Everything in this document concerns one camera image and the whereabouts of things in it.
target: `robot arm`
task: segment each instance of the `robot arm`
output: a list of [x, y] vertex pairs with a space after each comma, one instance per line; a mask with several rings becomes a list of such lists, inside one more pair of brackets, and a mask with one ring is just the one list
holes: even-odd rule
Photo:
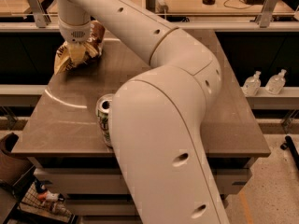
[[66, 41], [84, 41], [89, 14], [154, 68], [117, 91], [109, 114], [112, 145], [143, 223], [228, 224], [199, 133], [221, 89], [212, 52], [128, 0], [58, 5]]

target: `black cable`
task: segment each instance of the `black cable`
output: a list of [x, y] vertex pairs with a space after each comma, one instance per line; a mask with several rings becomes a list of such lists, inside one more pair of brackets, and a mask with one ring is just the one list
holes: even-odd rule
[[252, 7], [253, 5], [249, 5], [249, 6], [247, 6], [247, 7], [233, 7], [233, 6], [228, 6], [228, 5], [226, 5], [229, 1], [232, 1], [232, 0], [226, 0], [224, 3], [223, 3], [223, 5], [225, 6], [225, 7], [228, 7], [228, 8], [234, 8], [234, 9], [247, 9], [247, 8], [250, 8], [250, 7]]

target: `concrete floor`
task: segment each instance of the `concrete floor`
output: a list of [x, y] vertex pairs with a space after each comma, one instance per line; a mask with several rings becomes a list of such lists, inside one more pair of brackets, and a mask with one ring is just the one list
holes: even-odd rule
[[[279, 121], [258, 120], [271, 149], [268, 158], [252, 166], [252, 178], [237, 194], [226, 199], [231, 224], [297, 224], [299, 223], [299, 171], [291, 152], [280, 145], [286, 134]], [[299, 147], [299, 124], [294, 123], [288, 135]], [[11, 131], [0, 130], [0, 138]]]

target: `bottle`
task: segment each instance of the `bottle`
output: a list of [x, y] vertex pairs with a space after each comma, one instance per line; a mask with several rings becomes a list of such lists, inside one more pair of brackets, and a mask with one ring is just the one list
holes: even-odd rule
[[265, 85], [265, 90], [272, 94], [279, 94], [286, 83], [286, 79], [284, 78], [286, 72], [286, 70], [281, 69], [278, 75], [272, 76]]
[[261, 87], [260, 71], [256, 71], [253, 77], [248, 77], [242, 87], [245, 96], [254, 96]]

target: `silver can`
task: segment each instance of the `silver can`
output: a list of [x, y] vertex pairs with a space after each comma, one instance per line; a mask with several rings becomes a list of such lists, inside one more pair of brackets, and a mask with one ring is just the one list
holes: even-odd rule
[[95, 114], [98, 118], [98, 123], [101, 127], [105, 144], [108, 147], [112, 147], [109, 127], [108, 127], [108, 115], [111, 107], [113, 94], [106, 94], [98, 99], [96, 102]]

